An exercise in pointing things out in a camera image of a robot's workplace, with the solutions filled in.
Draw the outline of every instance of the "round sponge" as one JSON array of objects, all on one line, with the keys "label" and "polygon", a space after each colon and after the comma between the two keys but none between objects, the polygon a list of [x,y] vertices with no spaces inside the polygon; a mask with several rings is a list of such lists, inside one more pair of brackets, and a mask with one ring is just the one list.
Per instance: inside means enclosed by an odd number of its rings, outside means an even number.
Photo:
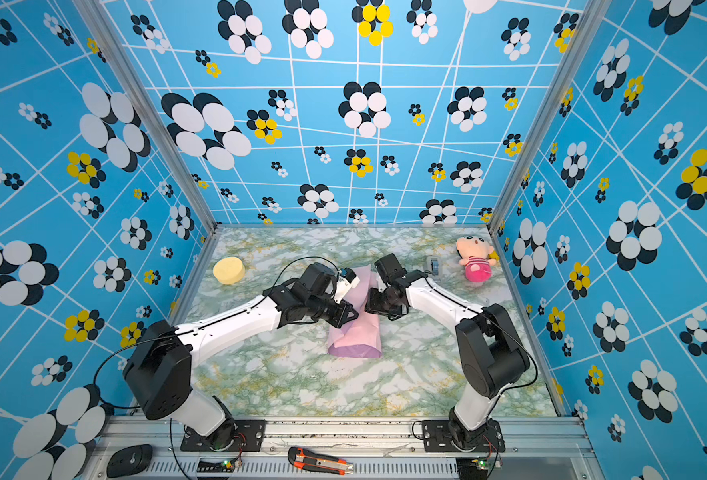
[{"label": "round sponge", "polygon": [[235,256],[229,256],[214,264],[212,274],[223,285],[232,285],[244,278],[244,264]]}]

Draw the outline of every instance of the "metal vent grille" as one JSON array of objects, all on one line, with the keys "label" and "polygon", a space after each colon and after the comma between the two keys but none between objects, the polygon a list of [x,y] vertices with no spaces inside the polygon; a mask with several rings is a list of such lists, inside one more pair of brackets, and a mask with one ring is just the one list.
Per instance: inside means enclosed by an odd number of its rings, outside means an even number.
[{"label": "metal vent grille", "polygon": [[[435,478],[457,478],[454,458],[354,458],[351,460],[357,480],[368,478],[411,478],[433,480]],[[196,462],[181,462],[186,473],[196,475]],[[202,474],[209,478],[228,476],[238,478],[302,478],[321,475],[306,472],[291,466],[282,458],[245,458],[244,464],[232,474]],[[141,474],[143,478],[182,478],[175,460],[154,460]]]}]

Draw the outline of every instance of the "pink cloth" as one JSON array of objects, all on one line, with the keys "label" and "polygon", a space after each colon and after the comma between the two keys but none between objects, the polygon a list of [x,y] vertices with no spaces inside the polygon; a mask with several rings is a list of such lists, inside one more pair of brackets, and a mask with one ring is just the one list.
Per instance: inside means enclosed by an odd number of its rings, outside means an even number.
[{"label": "pink cloth", "polygon": [[486,282],[493,275],[493,267],[487,259],[471,256],[465,264],[465,278],[472,282]]},{"label": "pink cloth", "polygon": [[380,345],[380,318],[364,311],[369,287],[377,286],[377,278],[369,265],[359,266],[353,271],[359,277],[359,285],[349,290],[343,298],[359,312],[359,318],[351,320],[339,329],[330,327],[327,351],[335,356],[379,359],[383,356],[383,347]]}]

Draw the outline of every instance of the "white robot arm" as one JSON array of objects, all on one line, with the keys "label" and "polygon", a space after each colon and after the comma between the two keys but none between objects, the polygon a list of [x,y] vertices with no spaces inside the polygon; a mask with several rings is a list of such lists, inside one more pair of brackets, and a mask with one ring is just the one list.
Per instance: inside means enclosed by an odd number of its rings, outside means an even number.
[{"label": "white robot arm", "polygon": [[[368,312],[396,320],[410,307],[416,308],[456,334],[469,382],[449,414],[449,427],[459,448],[479,445],[480,431],[502,389],[529,368],[507,312],[498,305],[466,302],[418,270],[407,273],[393,254],[375,265],[381,287],[370,291]],[[328,288],[336,277],[330,293]],[[357,282],[350,269],[342,269],[338,276],[324,265],[311,264],[300,279],[273,286],[227,312],[177,327],[163,321],[154,323],[128,361],[125,380],[147,418],[174,418],[193,428],[211,449],[223,449],[232,440],[234,419],[217,397],[191,386],[192,368],[252,335],[287,324],[309,323],[302,321],[304,317],[310,317],[310,322],[322,319],[342,326],[358,317],[342,300]],[[483,334],[495,337],[492,345],[487,345]]]}]

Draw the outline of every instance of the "green marble surface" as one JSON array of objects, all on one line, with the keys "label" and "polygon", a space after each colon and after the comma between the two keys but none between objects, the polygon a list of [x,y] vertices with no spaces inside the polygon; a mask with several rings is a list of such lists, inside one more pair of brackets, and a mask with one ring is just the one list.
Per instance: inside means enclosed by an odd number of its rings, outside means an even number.
[{"label": "green marble surface", "polygon": [[[465,278],[455,240],[479,227],[228,227],[222,232],[186,322],[250,300],[271,286],[284,265],[300,256],[325,256],[338,266],[372,264],[388,253],[407,270],[424,269],[428,255],[444,267],[438,283],[483,305],[500,303],[531,349],[500,266],[479,285]],[[218,283],[215,262],[242,259],[246,274],[235,285]],[[283,279],[300,276],[308,261]],[[383,357],[344,359],[327,354],[328,325],[285,326],[240,342],[194,371],[198,388],[220,398],[236,416],[446,416],[465,386],[454,335],[422,312],[390,322],[381,317]],[[533,369],[521,377],[527,383]],[[545,384],[509,392],[495,416],[555,416]]]}]

